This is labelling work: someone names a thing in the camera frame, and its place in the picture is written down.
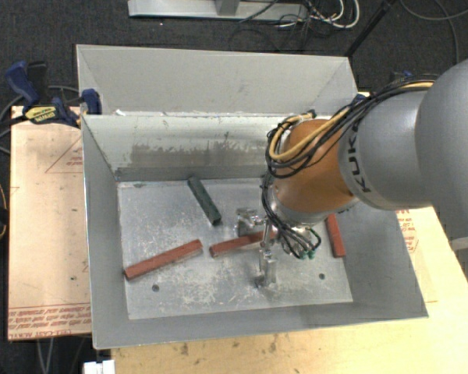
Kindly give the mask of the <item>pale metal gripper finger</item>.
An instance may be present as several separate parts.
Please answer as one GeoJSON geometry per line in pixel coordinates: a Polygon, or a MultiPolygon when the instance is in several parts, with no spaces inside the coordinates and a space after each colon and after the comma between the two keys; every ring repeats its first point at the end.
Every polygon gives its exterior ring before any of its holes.
{"type": "Polygon", "coordinates": [[[259,270],[260,275],[255,280],[258,288],[269,287],[277,282],[278,260],[271,250],[260,250],[259,270]]]}
{"type": "Polygon", "coordinates": [[[238,208],[236,210],[236,233],[239,237],[253,235],[264,229],[264,217],[257,209],[238,208]]]}

